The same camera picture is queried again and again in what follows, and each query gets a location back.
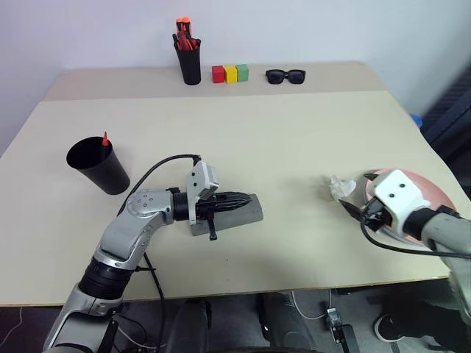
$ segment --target red block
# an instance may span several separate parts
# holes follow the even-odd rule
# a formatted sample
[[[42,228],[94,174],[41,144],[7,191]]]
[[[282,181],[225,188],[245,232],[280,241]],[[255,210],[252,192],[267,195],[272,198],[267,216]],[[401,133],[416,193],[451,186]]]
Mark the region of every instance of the red block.
[[[223,83],[225,81],[224,75],[222,66],[213,66],[213,83]]]

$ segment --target red pen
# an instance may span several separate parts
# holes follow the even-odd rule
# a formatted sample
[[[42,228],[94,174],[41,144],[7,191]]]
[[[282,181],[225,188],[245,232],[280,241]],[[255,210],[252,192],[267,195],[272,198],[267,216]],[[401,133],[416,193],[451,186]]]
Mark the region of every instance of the red pen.
[[[184,18],[182,18],[182,22],[183,22],[183,30],[185,32],[187,32],[190,37],[191,37],[191,20],[188,16],[185,16]]]
[[[110,149],[110,141],[108,140],[107,133],[103,135],[102,143],[100,145],[100,158],[102,162],[106,160],[108,149]]]
[[[179,17],[175,20],[175,24],[177,25],[177,32],[178,31],[183,31],[183,18]]]
[[[196,49],[198,48],[198,40],[197,39],[194,39],[192,37],[190,37],[190,35],[188,34],[188,32],[185,32],[185,35],[186,35],[186,39],[188,39],[190,41],[190,44],[191,44],[191,47],[193,49]]]
[[[182,46],[182,50],[193,50],[193,44],[188,40],[184,31],[177,32],[178,43]]]

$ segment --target yellow block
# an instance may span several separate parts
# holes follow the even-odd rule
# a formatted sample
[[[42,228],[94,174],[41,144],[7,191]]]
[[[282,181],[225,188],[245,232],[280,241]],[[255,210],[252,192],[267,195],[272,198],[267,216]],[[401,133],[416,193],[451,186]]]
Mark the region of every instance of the yellow block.
[[[224,66],[224,72],[226,73],[226,83],[237,82],[237,68],[235,65]]]

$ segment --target shoe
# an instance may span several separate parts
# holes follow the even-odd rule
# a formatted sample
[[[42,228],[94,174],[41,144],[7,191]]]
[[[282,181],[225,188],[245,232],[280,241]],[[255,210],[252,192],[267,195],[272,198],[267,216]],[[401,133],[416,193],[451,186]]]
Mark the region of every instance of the shoe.
[[[404,338],[397,332],[397,328],[389,314],[385,314],[376,320],[373,329],[376,337],[383,342],[398,342]]]

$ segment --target black cable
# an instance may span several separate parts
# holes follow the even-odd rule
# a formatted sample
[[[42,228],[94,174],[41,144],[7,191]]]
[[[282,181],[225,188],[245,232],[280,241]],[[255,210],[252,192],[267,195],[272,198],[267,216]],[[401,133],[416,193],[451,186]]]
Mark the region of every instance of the black cable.
[[[138,326],[141,328],[142,333],[144,334],[144,342],[143,342],[143,344],[146,344],[146,343],[147,343],[147,331],[146,331],[146,328],[145,328],[144,326],[142,326],[142,324],[141,324],[140,322],[138,322],[138,321],[136,321],[136,320],[133,320],[133,319],[131,319],[131,318],[128,318],[128,317],[126,317],[126,316],[124,316],[124,315],[118,315],[118,317],[119,317],[119,318],[123,318],[124,320],[128,320],[129,322],[132,322],[132,323],[138,325]]]
[[[145,259],[147,265],[149,267],[152,267],[152,264],[150,263],[149,257],[147,256],[147,254],[145,252],[144,252],[144,259]],[[163,331],[165,330],[165,320],[166,320],[165,297],[163,296],[162,287],[160,286],[159,279],[157,278],[157,274],[155,273],[155,270],[150,271],[150,274],[152,275],[155,286],[157,287],[157,290],[159,292],[160,311],[162,312],[160,314],[160,329],[159,329],[159,335],[157,337],[157,353],[158,353],[160,351],[160,346],[162,345]]]
[[[379,246],[380,248],[386,249],[386,250],[392,250],[393,252],[402,252],[405,254],[415,254],[415,255],[427,255],[427,256],[440,256],[440,257],[456,257],[458,259],[467,259],[471,260],[471,255],[466,255],[466,254],[456,254],[454,252],[424,252],[421,250],[412,250],[412,249],[404,249],[404,248],[398,248],[396,246],[390,246],[387,244],[380,243],[379,241],[376,241],[373,239],[369,234],[368,231],[366,230],[366,217],[362,216],[360,219],[360,228],[361,231],[363,232],[363,235],[365,238],[372,244]]]
[[[193,160],[193,164],[195,165],[199,160],[201,160],[201,157],[197,154],[177,154],[175,156],[171,156],[171,157],[168,157],[164,160],[161,160],[159,163],[156,163],[154,164],[140,179],[139,181],[136,183],[136,185],[134,185],[134,187],[131,189],[130,193],[126,196],[126,199],[123,201],[123,204],[121,205],[121,207],[119,208],[119,211],[118,211],[118,215],[120,215],[124,208],[126,207],[126,202],[128,200],[128,198],[134,194],[136,192],[136,190],[142,185],[142,183],[144,182],[144,180],[147,179],[147,177],[155,170],[157,169],[158,167],[160,167],[162,164],[165,164],[167,162],[170,162],[171,160],[178,160],[178,159],[181,159],[181,158],[191,158]],[[159,330],[159,335],[158,335],[158,338],[157,338],[157,353],[160,351],[160,346],[162,345],[162,339],[163,339],[163,332],[165,330],[165,320],[166,320],[166,310],[165,310],[165,296],[163,296],[163,291],[162,291],[162,288],[160,286],[160,283],[159,283],[159,280],[157,278],[157,274],[155,273],[155,269],[154,266],[152,265],[152,263],[150,262],[150,259],[149,257],[147,256],[147,253],[144,252],[144,259],[147,263],[147,266],[149,268],[152,268],[152,270],[150,271],[150,274],[152,275],[152,279],[154,280],[154,283],[155,283],[155,287],[157,287],[157,291],[159,292],[159,297],[160,297],[160,308],[161,308],[161,311],[162,311],[162,314],[160,316],[160,330]]]

